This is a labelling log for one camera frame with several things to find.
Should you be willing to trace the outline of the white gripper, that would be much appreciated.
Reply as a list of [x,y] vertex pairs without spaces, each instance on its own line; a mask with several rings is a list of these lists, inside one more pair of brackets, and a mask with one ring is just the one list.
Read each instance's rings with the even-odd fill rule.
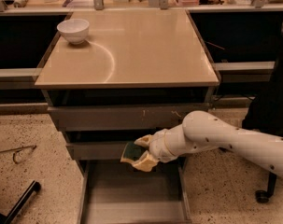
[[166,145],[166,129],[156,132],[154,135],[147,134],[134,141],[141,147],[149,147],[149,152],[145,151],[142,155],[132,157],[132,166],[142,172],[150,172],[158,162],[167,163],[177,159]]

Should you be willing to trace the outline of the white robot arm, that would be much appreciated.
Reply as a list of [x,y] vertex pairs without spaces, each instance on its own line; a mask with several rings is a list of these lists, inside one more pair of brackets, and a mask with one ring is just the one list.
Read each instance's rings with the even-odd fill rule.
[[221,147],[283,178],[283,137],[237,128],[204,111],[192,111],[180,125],[134,143],[146,150],[133,162],[144,172],[160,162]]

